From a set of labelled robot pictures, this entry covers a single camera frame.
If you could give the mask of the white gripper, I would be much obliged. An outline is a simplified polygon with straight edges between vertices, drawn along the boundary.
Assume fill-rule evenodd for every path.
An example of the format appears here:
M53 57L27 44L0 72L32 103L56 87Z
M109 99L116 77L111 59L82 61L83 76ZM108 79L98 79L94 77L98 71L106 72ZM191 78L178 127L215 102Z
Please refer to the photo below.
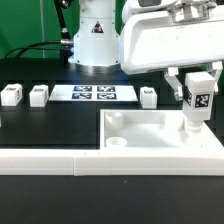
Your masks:
M208 20L182 23L174 23L168 11L132 16L120 36L122 70L137 74L166 68L164 78L176 101L183 99L177 67L208 63L207 72L218 81L224 60L224 5L209 14Z

